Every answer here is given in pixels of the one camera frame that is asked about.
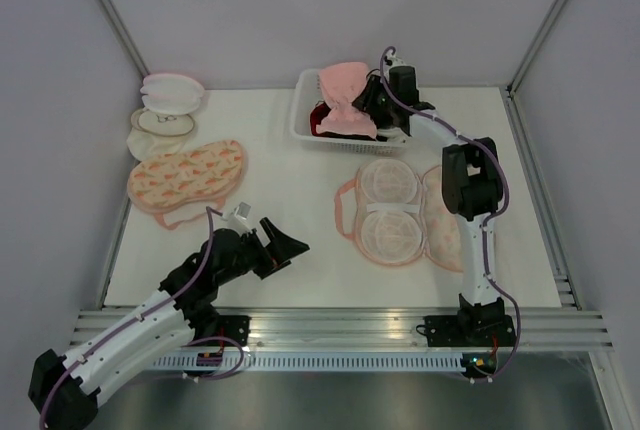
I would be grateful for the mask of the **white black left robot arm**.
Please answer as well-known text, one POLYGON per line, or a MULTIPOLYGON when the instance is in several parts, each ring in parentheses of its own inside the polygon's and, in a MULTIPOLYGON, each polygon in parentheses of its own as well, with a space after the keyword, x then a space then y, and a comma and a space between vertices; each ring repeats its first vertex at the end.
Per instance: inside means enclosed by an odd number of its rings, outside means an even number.
POLYGON ((221 286, 248 273, 265 279, 308 252, 308 244, 260 221, 255 229, 209 230, 201 248, 172 270, 142 304, 97 336, 59 355, 49 349, 34 362, 28 397, 42 429, 84 429, 120 388, 154 361, 182 347, 216 346, 207 364, 220 365, 227 347, 238 361, 227 371, 204 373, 222 379, 246 358, 244 342, 220 321, 213 302, 221 286))

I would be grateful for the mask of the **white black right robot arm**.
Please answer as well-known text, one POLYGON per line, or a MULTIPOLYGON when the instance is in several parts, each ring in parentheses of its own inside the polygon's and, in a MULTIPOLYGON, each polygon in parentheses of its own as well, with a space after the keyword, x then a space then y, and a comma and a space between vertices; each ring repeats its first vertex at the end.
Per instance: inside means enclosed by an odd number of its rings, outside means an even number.
POLYGON ((495 142, 473 139, 422 102, 415 69, 395 66, 371 71, 352 105, 384 127, 433 144, 441 154, 441 194, 454 216, 463 251, 463 287, 454 328, 459 338, 478 345, 504 322, 505 302, 493 278, 494 220, 506 210, 509 190, 495 142))

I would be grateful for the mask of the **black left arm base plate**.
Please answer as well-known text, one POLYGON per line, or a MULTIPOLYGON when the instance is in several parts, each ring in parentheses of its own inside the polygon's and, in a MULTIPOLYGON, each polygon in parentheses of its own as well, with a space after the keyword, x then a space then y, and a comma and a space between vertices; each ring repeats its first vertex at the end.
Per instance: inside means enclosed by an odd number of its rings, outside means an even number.
POLYGON ((206 317, 195 324, 195 334, 191 345, 224 345, 226 340, 216 340, 216 337, 225 337, 244 346, 247 344, 250 333, 251 318, 248 315, 216 315, 206 317))

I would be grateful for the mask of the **floral pink mesh laundry bag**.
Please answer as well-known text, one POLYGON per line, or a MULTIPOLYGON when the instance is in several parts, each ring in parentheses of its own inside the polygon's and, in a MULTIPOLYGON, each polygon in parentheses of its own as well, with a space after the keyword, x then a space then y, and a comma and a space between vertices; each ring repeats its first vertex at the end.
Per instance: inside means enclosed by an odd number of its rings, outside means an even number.
POLYGON ((361 166, 334 196, 337 232, 368 260, 383 266, 427 258, 463 271, 457 222, 442 197, 442 167, 418 175, 402 160, 380 158, 361 166))

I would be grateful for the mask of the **pink bra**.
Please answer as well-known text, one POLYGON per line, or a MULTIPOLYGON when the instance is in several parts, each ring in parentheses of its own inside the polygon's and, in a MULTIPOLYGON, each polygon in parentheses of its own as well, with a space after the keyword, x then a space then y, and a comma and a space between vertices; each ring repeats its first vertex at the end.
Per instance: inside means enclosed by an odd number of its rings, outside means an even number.
POLYGON ((353 106, 365 90, 369 67, 363 62, 344 62, 318 72, 326 116, 311 126, 316 136, 376 140, 377 127, 371 117, 353 106))

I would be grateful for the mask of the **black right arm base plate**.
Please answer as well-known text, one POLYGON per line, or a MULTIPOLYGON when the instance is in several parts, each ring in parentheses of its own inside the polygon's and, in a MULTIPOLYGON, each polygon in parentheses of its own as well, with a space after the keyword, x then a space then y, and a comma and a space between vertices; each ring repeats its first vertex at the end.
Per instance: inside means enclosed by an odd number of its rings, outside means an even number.
POLYGON ((423 326, 430 348, 503 348, 516 343, 516 330, 509 316, 479 330, 464 330, 453 315, 425 316, 423 326))

